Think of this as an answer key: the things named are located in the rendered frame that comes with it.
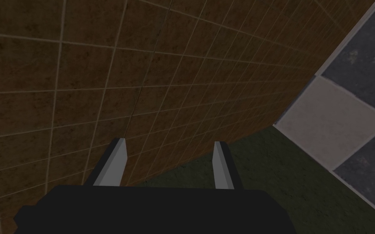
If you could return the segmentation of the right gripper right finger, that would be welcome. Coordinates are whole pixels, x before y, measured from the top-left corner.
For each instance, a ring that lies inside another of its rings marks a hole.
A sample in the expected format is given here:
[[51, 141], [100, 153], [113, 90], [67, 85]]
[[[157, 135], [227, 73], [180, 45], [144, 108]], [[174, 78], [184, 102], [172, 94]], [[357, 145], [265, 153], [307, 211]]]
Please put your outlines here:
[[216, 141], [214, 143], [212, 166], [217, 189], [244, 189], [231, 151], [224, 141]]

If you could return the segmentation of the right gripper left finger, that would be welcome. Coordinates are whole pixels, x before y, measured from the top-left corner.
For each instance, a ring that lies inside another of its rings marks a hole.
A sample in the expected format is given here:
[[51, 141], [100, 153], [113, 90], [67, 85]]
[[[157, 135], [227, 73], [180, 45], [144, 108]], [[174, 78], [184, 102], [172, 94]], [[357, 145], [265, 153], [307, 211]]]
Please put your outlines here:
[[114, 138], [83, 184], [120, 186], [126, 162], [126, 141], [124, 138]]

